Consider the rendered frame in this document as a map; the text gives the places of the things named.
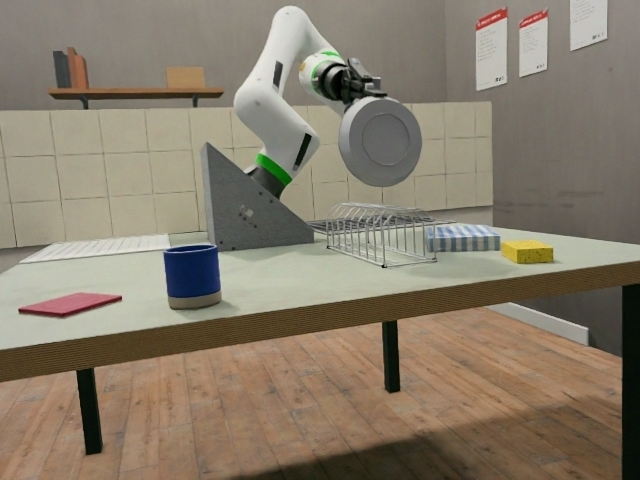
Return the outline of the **blue mug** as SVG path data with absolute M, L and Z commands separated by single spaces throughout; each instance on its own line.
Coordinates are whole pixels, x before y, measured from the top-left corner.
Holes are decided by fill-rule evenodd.
M 163 251 L 163 259 L 168 305 L 172 309 L 201 309 L 221 301 L 216 245 L 201 244 L 169 248 Z

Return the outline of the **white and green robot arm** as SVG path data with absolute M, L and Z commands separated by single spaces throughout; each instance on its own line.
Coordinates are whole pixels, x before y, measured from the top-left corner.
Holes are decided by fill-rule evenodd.
M 282 99 L 295 58 L 302 64 L 299 78 L 304 90 L 342 119 L 346 109 L 327 94 L 324 78 L 333 67 L 348 66 L 301 9 L 282 8 L 257 65 L 234 99 L 237 117 L 264 143 L 254 163 L 243 171 L 279 201 L 320 147 L 317 133 Z

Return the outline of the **blue and white checkered towel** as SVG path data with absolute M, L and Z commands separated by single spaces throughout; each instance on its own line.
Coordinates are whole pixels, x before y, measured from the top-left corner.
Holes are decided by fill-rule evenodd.
M 434 252 L 433 227 L 427 227 L 429 252 Z M 487 225 L 435 227 L 436 252 L 500 250 L 500 235 Z

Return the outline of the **yellow sponge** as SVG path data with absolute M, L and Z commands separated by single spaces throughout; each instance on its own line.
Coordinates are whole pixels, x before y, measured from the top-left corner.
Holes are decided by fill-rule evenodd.
M 502 255 L 517 264 L 554 262 L 553 247 L 535 240 L 502 242 Z

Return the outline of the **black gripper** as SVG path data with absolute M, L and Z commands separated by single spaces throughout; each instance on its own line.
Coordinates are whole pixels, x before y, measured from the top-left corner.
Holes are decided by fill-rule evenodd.
M 333 67 L 327 72 L 324 78 L 324 88 L 327 94 L 342 101 L 343 104 L 346 105 L 344 114 L 353 105 L 352 103 L 356 98 L 363 99 L 369 97 L 369 95 L 373 97 L 387 97 L 387 93 L 374 89 L 374 84 L 372 83 L 373 78 L 360 64 L 359 59 L 348 59 L 347 63 L 348 67 L 345 69 L 341 66 Z

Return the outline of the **white ribbed draining mat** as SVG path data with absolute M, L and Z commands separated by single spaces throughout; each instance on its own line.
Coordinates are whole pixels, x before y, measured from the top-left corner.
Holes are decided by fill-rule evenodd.
M 41 262 L 62 261 L 62 260 L 72 260 L 72 259 L 82 259 L 82 258 L 92 258 L 92 257 L 123 255 L 123 254 L 133 254 L 133 253 L 164 251 L 170 248 L 168 233 L 140 235 L 140 236 L 83 240 L 84 242 L 72 241 L 72 242 L 54 243 L 46 247 L 45 249 L 35 253 L 34 255 L 24 259 L 23 261 L 25 262 L 23 261 L 19 262 L 19 265 L 41 263 Z M 158 246 L 158 249 L 157 249 L 157 246 Z M 36 260 L 36 261 L 33 261 L 33 260 Z

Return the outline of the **cream tiled wall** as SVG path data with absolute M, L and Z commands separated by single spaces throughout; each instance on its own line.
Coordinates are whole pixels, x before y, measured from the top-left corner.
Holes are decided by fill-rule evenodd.
M 336 219 L 346 207 L 340 218 L 354 207 L 353 217 L 360 207 L 337 204 L 362 203 L 493 227 L 491 102 L 403 105 L 422 149 L 391 187 L 350 173 L 331 108 L 290 106 L 320 147 L 280 201 L 304 221 Z M 242 170 L 264 148 L 234 107 L 0 111 L 0 274 L 54 243 L 207 231 L 207 141 Z

